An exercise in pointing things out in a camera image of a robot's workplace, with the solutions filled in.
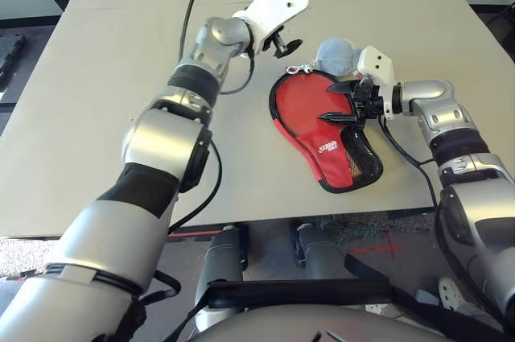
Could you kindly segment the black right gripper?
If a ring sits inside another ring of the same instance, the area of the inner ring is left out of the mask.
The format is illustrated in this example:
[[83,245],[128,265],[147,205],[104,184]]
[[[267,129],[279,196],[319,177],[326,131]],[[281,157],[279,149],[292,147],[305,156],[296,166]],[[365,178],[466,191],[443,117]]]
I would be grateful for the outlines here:
[[379,95],[380,86],[371,80],[344,80],[331,84],[327,91],[337,94],[350,94],[355,113],[327,112],[317,116],[321,121],[332,125],[357,125],[364,127],[368,119],[377,119],[384,114],[383,99]]

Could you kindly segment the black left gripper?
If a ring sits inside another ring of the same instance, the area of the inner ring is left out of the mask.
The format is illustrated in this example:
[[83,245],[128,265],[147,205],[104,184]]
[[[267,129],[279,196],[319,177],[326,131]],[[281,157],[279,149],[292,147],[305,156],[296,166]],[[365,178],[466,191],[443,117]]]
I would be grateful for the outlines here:
[[303,43],[301,39],[295,39],[285,44],[282,36],[280,35],[282,29],[277,29],[275,32],[270,34],[259,47],[258,52],[266,52],[271,47],[275,48],[274,57],[281,59],[286,53],[293,53]]

